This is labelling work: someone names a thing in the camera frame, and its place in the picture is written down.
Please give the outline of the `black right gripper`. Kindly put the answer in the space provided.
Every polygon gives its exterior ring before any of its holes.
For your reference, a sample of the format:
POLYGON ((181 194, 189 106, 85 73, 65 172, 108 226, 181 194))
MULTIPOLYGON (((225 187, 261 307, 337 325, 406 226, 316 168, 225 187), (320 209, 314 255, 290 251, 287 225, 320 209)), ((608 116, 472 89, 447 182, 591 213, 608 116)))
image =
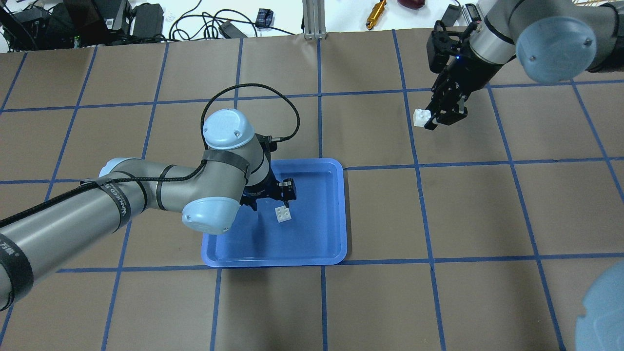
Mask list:
POLYGON ((431 31, 427 42, 428 64, 437 78, 426 109, 428 120, 424 128, 427 130, 434 131, 438 125, 451 126, 466 118, 468 109, 457 105, 487 82, 488 62, 470 46, 477 27, 473 22, 462 32, 448 31, 443 22, 436 22, 431 31))

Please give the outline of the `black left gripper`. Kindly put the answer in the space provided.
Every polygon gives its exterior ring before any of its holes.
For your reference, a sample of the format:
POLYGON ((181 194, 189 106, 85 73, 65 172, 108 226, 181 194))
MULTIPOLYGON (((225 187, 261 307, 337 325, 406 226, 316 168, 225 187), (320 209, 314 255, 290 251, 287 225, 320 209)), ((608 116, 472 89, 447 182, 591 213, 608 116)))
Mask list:
POLYGON ((256 169, 252 175, 258 176, 259 181, 243 189, 240 205, 247 205, 251 207, 253 211, 257 211, 257 200, 261 198, 272 198, 273 200, 282 201, 284 205, 289 208, 289 202, 297 200, 297 191, 293 178, 286 178, 283 181, 278 181, 275 177, 271 166, 271 153, 276 151, 277 142, 273 141, 270 136, 256 134, 255 137, 261 147, 263 159, 258 169, 256 169))

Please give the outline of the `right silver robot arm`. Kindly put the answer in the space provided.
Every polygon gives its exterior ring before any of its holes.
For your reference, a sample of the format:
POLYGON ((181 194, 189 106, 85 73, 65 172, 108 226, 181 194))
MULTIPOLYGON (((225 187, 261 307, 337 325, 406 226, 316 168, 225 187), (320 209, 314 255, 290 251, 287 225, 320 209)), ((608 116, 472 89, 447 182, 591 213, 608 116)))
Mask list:
POLYGON ((515 59, 532 81, 544 84, 584 71, 621 72, 623 30, 622 1, 583 7, 570 0, 497 0, 461 32, 437 20, 427 42, 429 69, 437 78, 413 124, 434 130, 466 118, 470 95, 515 59))

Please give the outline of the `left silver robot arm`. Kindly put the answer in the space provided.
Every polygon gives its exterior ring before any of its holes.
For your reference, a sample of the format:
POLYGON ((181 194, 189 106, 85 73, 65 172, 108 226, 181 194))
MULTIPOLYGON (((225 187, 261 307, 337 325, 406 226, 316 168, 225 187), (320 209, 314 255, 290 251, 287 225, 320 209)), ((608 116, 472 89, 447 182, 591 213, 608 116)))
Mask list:
POLYGON ((256 133, 237 109, 203 111, 204 151, 196 168, 142 158, 113 158, 97 178, 1 221, 1 309, 24 298, 43 278, 147 209, 181 214, 205 234, 232 228, 241 205, 259 198, 288 205, 292 178, 276 179, 271 153, 286 137, 256 133))

